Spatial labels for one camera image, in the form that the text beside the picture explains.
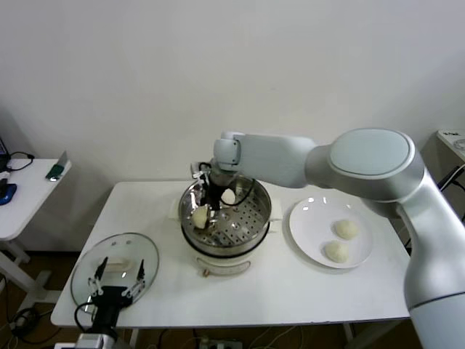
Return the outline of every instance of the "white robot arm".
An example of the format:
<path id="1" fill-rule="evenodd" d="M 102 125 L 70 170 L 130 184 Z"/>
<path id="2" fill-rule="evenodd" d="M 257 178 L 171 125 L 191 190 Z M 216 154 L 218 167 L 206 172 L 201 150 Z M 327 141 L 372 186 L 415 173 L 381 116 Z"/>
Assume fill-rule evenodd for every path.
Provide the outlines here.
<path id="1" fill-rule="evenodd" d="M 317 146 L 302 137 L 224 132 L 212 164 L 217 178 L 241 173 L 283 187 L 335 188 L 361 197 L 380 215 L 402 218 L 413 246 L 405 301 L 421 343 L 426 349 L 465 346 L 465 227 L 409 136 L 356 129 Z"/>

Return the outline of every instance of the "white wall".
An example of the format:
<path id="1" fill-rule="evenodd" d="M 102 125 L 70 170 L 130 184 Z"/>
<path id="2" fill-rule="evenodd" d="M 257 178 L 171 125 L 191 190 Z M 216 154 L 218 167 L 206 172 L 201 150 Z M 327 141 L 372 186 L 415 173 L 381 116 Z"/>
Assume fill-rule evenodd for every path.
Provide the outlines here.
<path id="1" fill-rule="evenodd" d="M 464 31 L 462 0 L 3 1 L 1 135 L 74 163 L 22 241 L 79 249 L 112 185 L 188 177 L 223 129 L 465 128 Z"/>

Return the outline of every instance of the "power strip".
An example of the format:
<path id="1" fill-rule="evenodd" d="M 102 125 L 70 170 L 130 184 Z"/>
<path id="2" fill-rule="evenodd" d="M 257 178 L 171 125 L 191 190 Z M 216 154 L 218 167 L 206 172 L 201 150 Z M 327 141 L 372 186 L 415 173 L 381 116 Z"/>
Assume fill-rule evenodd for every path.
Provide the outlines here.
<path id="1" fill-rule="evenodd" d="M 198 349 L 242 349 L 242 342 L 236 340 L 201 340 Z"/>
<path id="2" fill-rule="evenodd" d="M 437 137 L 465 162 L 465 129 L 440 129 Z"/>

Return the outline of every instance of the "floor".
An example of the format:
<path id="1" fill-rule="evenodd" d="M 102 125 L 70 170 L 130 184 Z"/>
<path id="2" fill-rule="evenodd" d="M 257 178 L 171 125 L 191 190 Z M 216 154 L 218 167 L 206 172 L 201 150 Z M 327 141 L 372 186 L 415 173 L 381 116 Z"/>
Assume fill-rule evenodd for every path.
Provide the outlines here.
<path id="1" fill-rule="evenodd" d="M 52 271 L 52 277 L 47 284 L 48 289 L 61 289 L 76 262 L 77 256 L 63 254 L 31 254 L 31 261 L 22 265 L 29 275 L 36 276 L 40 270 L 48 269 Z M 0 294 L 0 328 L 6 323 L 6 308 L 5 295 L 3 291 Z M 9 296 L 9 313 L 13 316 L 17 307 L 24 298 L 25 293 L 18 289 L 11 282 L 8 286 Z M 40 313 L 47 312 L 52 309 L 51 305 L 37 305 L 37 310 Z M 369 326 L 366 324 L 355 324 L 355 333 L 360 333 L 364 328 Z M 194 337 L 208 337 L 211 339 L 237 339 L 243 343 L 244 348 L 249 348 L 250 344 L 255 347 L 265 348 L 274 338 L 284 331 L 288 333 L 279 337 L 269 348 L 284 349 L 284 348 L 325 348 L 325 349 L 340 349 L 346 344 L 342 325 L 318 325 L 318 326 L 298 326 L 294 329 L 288 326 L 279 326 L 269 329 L 262 337 L 252 341 L 264 333 L 267 327 L 249 327 L 249 328 L 220 328 L 220 329 L 163 329 L 143 330 L 139 335 L 138 348 L 155 349 L 153 344 L 157 344 L 161 334 L 161 345 L 158 349 L 194 349 L 196 341 Z M 57 328 L 50 323 L 49 315 L 41 318 L 39 325 L 28 335 L 26 340 L 32 342 L 41 341 L 44 338 L 54 334 Z M 129 340 L 130 330 L 119 330 L 121 337 Z M 17 346 L 16 340 L 11 340 L 8 344 L 11 334 L 7 328 L 3 328 L 0 332 L 0 349 L 30 349 L 30 348 L 50 348 L 56 342 L 75 342 L 79 335 L 77 329 L 61 329 L 60 332 L 51 340 L 48 340 L 40 345 L 30 345 L 19 341 Z M 421 348 L 418 337 L 413 329 L 410 320 L 403 321 L 388 334 L 384 335 L 372 346 L 372 349 L 390 349 L 390 348 Z"/>

